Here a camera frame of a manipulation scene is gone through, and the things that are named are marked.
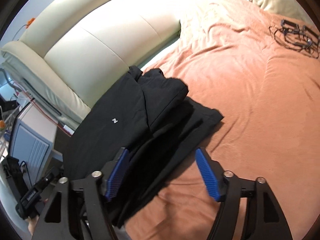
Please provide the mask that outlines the left hand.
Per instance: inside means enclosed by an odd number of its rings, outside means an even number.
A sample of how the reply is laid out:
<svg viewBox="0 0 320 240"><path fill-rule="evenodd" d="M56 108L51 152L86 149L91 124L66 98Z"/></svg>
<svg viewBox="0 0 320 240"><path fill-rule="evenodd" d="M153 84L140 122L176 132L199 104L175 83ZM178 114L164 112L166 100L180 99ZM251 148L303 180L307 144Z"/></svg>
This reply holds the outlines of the left hand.
<svg viewBox="0 0 320 240"><path fill-rule="evenodd" d="M28 222L28 231L30 232L31 235L34 234L35 227L38 223L39 216L35 216L34 218L27 218L26 221Z"/></svg>

